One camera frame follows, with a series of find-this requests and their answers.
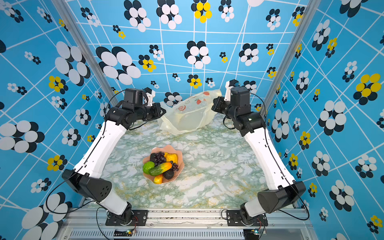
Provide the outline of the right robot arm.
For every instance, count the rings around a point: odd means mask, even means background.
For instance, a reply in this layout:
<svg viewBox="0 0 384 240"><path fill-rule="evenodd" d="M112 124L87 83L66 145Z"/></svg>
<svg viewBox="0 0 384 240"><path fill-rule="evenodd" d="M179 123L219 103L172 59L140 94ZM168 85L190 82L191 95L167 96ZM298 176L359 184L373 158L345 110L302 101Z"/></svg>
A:
<svg viewBox="0 0 384 240"><path fill-rule="evenodd" d="M214 99L212 107L233 122L233 128L252 148L266 178L267 190L258 192L256 199L240 207L241 220L246 226L300 200L306 190L305 184L297 182L283 164L261 114L251 111L250 94L246 87L228 86L225 96Z"/></svg>

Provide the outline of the cream printed plastic bag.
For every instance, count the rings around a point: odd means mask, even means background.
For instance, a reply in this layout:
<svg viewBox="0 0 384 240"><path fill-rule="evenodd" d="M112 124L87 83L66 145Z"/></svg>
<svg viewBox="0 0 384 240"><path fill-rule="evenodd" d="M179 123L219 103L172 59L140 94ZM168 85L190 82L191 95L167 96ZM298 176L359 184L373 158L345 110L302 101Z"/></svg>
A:
<svg viewBox="0 0 384 240"><path fill-rule="evenodd" d="M173 135L180 135L208 125L216 115L216 112L212 111L214 99L221 96L220 90L205 91L173 107L162 104L166 113L157 119L160 129Z"/></svg>

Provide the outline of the green orange papaya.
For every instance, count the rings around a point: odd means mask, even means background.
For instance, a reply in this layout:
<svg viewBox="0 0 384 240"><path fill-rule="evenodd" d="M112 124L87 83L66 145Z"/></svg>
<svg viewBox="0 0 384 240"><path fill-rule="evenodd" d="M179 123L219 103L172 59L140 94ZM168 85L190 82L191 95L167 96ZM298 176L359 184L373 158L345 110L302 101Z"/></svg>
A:
<svg viewBox="0 0 384 240"><path fill-rule="evenodd" d="M161 175L164 172L170 170L172 167L173 167L173 164L171 164L170 162L162 163L158 166L155 166L153 169L151 169L149 175L153 177Z"/></svg>

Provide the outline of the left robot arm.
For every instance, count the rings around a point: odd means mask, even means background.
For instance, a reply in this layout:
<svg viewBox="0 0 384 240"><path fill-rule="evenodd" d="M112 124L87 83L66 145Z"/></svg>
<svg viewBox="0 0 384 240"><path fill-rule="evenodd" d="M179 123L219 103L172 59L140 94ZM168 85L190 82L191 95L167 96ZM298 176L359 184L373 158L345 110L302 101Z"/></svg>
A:
<svg viewBox="0 0 384 240"><path fill-rule="evenodd" d="M94 200L108 211L110 225L128 225L133 219L132 206L113 190L112 183L101 178L105 165L120 138L132 130L136 121L149 122L162 117L164 110L154 103L154 90L125 89L124 99L105 114L101 130L89 150L73 170L62 174L66 183L85 198Z"/></svg>

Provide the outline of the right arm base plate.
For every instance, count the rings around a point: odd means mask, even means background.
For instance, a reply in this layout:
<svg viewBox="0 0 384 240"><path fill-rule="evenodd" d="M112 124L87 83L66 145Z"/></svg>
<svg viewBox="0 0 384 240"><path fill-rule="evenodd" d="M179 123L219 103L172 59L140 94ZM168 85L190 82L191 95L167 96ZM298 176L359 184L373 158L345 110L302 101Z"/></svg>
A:
<svg viewBox="0 0 384 240"><path fill-rule="evenodd" d="M229 227L267 227L268 220L264 215L248 216L243 210L225 210L224 220Z"/></svg>

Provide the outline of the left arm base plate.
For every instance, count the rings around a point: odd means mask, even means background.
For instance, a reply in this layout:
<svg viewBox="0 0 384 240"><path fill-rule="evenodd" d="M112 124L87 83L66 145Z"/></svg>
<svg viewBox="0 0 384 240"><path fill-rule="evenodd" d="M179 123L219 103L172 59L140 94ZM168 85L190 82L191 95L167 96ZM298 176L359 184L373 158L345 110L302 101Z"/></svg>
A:
<svg viewBox="0 0 384 240"><path fill-rule="evenodd" d="M145 226L148 210L127 210L122 215L108 212L106 226Z"/></svg>

